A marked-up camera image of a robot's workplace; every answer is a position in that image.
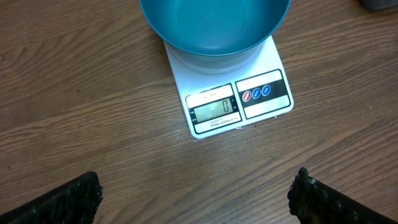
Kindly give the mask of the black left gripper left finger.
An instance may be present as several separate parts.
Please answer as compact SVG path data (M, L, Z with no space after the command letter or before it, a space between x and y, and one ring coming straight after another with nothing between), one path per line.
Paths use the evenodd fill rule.
M88 171L1 215L7 224L92 224L103 199L96 172Z

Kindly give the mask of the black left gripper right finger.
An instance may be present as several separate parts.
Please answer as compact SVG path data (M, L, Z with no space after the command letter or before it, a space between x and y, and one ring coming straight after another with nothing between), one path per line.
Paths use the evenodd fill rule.
M397 224L309 176L302 167L287 194L290 214L301 224Z

